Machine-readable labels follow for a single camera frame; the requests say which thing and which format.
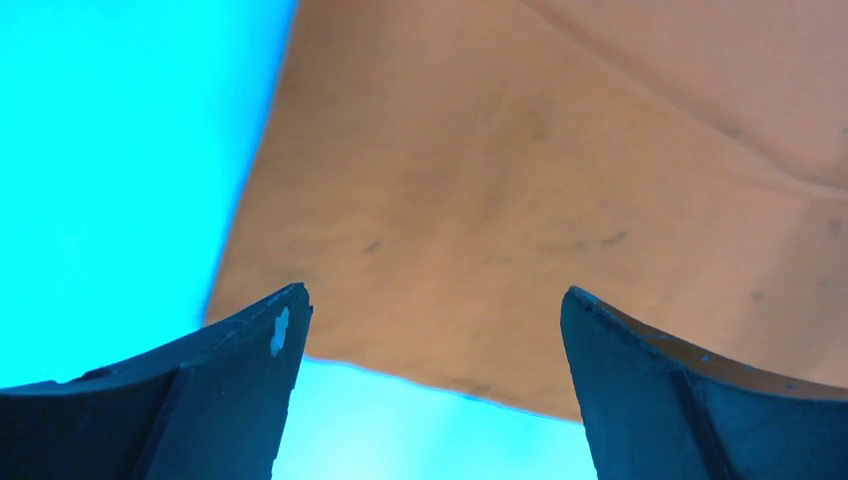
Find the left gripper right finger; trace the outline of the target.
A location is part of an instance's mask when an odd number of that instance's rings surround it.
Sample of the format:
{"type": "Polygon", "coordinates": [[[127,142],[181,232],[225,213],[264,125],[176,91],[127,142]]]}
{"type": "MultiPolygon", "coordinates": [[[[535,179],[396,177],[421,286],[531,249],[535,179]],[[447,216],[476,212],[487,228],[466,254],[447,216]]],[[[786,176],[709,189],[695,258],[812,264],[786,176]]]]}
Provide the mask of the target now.
{"type": "Polygon", "coordinates": [[[843,479],[847,392],[761,370],[571,287],[560,328],[601,479],[843,479]]]}

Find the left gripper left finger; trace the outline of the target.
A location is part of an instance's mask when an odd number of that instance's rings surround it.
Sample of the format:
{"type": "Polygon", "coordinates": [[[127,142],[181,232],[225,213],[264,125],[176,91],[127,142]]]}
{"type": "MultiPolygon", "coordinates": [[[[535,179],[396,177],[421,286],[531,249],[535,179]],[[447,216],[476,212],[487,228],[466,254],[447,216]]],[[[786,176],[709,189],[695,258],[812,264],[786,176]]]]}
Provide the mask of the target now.
{"type": "Polygon", "coordinates": [[[68,382],[1,392],[5,479],[268,479],[313,308],[290,284],[68,382]]]}

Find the orange t shirt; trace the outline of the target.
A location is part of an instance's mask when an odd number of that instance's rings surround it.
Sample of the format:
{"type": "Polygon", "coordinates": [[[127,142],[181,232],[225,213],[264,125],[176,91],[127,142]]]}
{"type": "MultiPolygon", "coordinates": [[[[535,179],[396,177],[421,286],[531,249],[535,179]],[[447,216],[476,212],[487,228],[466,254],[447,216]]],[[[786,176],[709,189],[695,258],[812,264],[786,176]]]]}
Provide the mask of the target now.
{"type": "Polygon", "coordinates": [[[308,352],[577,418],[580,286],[847,381],[843,1],[305,1],[207,317],[291,282],[308,352]]]}

